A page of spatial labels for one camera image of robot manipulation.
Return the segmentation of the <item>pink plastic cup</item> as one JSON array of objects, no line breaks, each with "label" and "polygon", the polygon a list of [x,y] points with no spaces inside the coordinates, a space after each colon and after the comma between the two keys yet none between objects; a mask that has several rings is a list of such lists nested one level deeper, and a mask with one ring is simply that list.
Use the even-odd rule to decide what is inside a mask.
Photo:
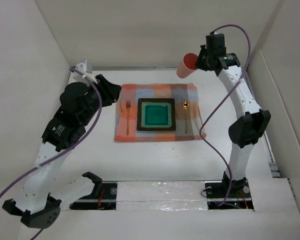
[{"label": "pink plastic cup", "polygon": [[195,53],[190,52],[185,54],[176,70],[177,76],[181,79],[184,79],[191,75],[198,69],[196,66],[197,60],[198,56]]}]

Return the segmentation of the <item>gold fork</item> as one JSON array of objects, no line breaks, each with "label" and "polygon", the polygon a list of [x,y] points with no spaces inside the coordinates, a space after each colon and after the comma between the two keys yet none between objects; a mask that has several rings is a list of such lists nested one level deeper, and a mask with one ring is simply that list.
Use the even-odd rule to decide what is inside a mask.
[{"label": "gold fork", "polygon": [[127,101],[126,101],[126,112],[127,112],[126,135],[127,135],[127,136],[130,134],[130,127],[129,127],[129,122],[130,122],[130,110],[131,110],[131,101],[130,101],[130,100],[127,100]]}]

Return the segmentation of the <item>gold spoon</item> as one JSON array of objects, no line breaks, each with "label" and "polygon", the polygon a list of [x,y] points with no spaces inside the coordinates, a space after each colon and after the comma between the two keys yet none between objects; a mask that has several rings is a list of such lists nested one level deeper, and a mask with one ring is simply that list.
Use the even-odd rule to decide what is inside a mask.
[{"label": "gold spoon", "polygon": [[188,108],[189,108],[189,101],[187,99],[185,99],[182,103],[182,107],[184,109],[184,120],[185,120],[185,134],[187,135],[188,134],[188,115],[187,115],[187,112],[188,112]]}]

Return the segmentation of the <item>orange blue checkered cloth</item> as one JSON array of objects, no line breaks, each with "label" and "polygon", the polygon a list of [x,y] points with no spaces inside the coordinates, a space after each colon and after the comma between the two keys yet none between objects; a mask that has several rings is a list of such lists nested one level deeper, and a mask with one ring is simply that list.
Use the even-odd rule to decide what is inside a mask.
[{"label": "orange blue checkered cloth", "polygon": [[[137,108],[140,98],[172,98],[175,100],[176,131],[137,131]],[[185,134],[185,111],[183,101],[188,100],[187,127]],[[129,135],[126,135],[126,102],[130,101]],[[123,84],[120,99],[116,103],[116,142],[178,142],[200,140],[206,136],[199,108],[198,89],[193,83],[175,84]]]}]

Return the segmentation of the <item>green square plate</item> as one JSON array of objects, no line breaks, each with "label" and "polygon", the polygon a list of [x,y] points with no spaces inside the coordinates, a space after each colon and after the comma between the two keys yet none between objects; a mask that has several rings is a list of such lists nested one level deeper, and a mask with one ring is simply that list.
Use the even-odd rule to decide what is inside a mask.
[{"label": "green square plate", "polygon": [[137,131],[174,132],[176,128],[176,104],[173,98],[138,99]]}]

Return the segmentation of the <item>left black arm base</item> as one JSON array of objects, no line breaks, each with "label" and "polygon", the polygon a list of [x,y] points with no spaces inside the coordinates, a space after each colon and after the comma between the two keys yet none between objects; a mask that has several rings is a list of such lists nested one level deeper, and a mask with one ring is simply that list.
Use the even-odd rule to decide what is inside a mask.
[{"label": "left black arm base", "polygon": [[71,210],[116,210],[117,181],[103,181],[99,176],[88,171],[82,175],[93,183],[92,190],[69,205]]}]

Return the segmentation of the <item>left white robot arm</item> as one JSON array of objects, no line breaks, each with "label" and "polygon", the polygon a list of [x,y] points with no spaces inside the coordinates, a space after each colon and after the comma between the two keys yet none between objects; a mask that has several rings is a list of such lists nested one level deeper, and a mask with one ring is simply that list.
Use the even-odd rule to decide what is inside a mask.
[{"label": "left white robot arm", "polygon": [[68,84],[60,95],[60,107],[47,124],[31,172],[22,191],[6,200],[2,208],[10,215],[20,216],[28,228],[47,229],[58,218],[62,200],[51,196],[50,188],[71,147],[83,140],[86,126],[98,120],[100,108],[117,102],[122,87],[99,74],[90,85],[83,82]]}]

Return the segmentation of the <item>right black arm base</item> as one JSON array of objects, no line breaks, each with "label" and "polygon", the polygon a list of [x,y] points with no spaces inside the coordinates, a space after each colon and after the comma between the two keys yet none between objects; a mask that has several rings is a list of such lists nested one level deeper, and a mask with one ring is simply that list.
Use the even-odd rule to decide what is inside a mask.
[{"label": "right black arm base", "polygon": [[246,177],[230,182],[224,173],[222,180],[205,181],[201,196],[207,200],[209,210],[254,209],[250,186]]}]

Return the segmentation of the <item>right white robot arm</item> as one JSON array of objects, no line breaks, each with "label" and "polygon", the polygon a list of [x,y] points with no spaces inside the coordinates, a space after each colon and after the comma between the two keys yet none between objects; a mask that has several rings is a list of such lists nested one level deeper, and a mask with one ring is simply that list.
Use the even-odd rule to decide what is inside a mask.
[{"label": "right white robot arm", "polygon": [[236,121],[228,128],[232,149],[223,174],[221,191],[227,197],[239,192],[239,183],[246,179],[246,168],[254,145],[270,122],[271,113],[256,102],[244,79],[241,63],[235,53],[227,53],[225,36],[211,32],[201,45],[196,67],[215,72],[224,85],[235,109]]}]

